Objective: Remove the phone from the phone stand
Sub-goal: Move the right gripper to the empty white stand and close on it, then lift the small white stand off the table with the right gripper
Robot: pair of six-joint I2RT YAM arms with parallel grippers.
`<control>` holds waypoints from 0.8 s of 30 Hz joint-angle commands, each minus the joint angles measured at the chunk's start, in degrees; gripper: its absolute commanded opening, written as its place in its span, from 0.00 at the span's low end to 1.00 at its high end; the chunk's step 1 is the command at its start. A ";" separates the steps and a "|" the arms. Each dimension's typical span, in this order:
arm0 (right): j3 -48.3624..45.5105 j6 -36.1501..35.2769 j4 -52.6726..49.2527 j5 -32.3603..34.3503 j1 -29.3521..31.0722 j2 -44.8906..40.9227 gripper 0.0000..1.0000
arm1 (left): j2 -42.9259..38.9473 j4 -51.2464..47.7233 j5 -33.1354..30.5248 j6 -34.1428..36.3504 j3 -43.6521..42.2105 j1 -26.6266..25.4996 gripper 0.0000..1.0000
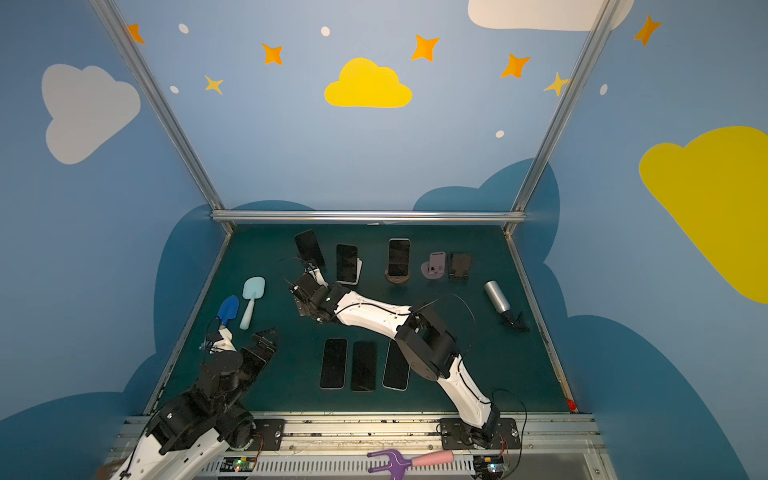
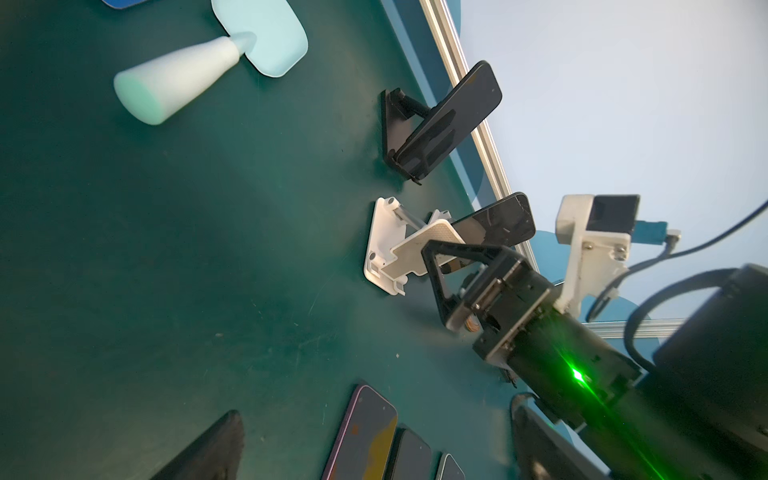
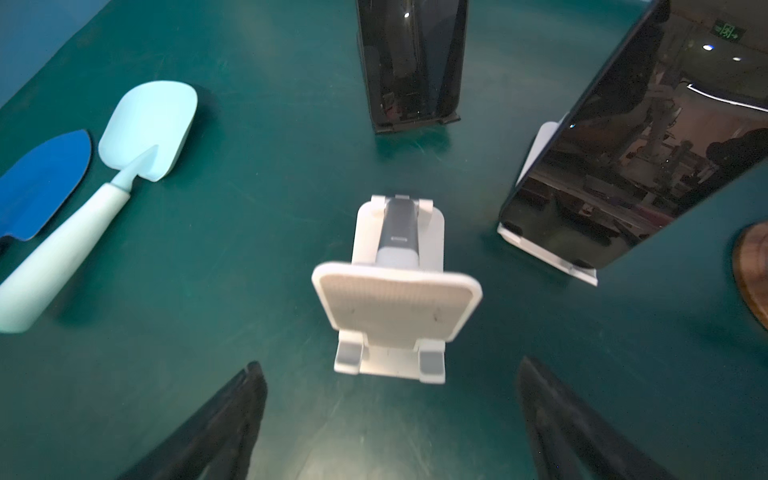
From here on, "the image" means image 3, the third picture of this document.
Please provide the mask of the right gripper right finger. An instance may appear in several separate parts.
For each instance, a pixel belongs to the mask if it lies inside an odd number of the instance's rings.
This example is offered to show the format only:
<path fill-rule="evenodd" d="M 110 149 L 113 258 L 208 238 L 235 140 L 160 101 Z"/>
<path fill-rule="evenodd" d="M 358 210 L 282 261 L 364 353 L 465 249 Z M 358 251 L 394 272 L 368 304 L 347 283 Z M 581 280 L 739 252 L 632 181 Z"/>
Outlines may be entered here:
<path fill-rule="evenodd" d="M 541 361 L 525 356 L 517 392 L 539 479 L 672 479 Z"/>

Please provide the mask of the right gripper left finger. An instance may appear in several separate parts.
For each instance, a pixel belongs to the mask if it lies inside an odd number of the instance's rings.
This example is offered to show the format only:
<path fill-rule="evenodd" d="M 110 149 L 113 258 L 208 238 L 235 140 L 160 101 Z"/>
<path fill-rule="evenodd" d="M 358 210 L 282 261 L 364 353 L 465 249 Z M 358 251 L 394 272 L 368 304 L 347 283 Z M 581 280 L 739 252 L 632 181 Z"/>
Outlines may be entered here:
<path fill-rule="evenodd" d="M 268 386 L 248 363 L 121 479 L 244 479 L 258 440 Z"/>

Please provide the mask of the white phone stand front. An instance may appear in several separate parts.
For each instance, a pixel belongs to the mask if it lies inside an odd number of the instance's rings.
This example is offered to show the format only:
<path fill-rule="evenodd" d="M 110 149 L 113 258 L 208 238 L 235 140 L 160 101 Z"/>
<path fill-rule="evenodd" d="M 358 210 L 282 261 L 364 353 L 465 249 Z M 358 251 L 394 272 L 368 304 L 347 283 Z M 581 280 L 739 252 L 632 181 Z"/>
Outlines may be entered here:
<path fill-rule="evenodd" d="M 434 203 L 374 195 L 357 212 L 352 258 L 311 281 L 338 333 L 334 370 L 442 384 L 445 349 L 483 297 L 444 269 L 445 219 Z"/>

